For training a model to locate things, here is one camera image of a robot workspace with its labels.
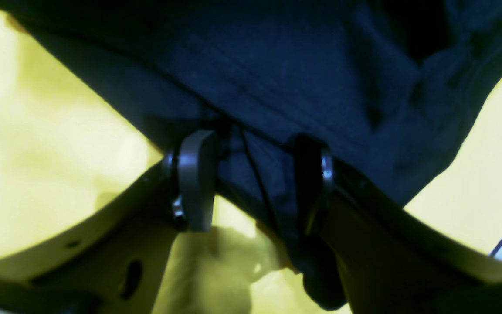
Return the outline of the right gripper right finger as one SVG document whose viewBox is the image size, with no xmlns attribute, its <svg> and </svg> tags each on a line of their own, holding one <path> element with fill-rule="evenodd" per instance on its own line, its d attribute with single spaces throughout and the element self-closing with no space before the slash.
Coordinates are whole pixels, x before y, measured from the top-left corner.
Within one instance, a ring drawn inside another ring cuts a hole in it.
<svg viewBox="0 0 502 314">
<path fill-rule="evenodd" d="M 502 261 L 420 222 L 322 141 L 292 148 L 299 226 L 330 248 L 353 314 L 502 314 Z"/>
</svg>

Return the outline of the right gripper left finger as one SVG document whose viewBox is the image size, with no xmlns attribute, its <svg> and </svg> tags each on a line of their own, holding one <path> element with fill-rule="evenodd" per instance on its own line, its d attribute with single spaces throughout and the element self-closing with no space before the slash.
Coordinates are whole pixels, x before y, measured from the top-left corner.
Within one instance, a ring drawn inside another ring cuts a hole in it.
<svg viewBox="0 0 502 314">
<path fill-rule="evenodd" d="M 211 230 L 217 134 L 199 130 L 97 213 L 0 259 L 0 310 L 149 314 L 182 232 Z"/>
</svg>

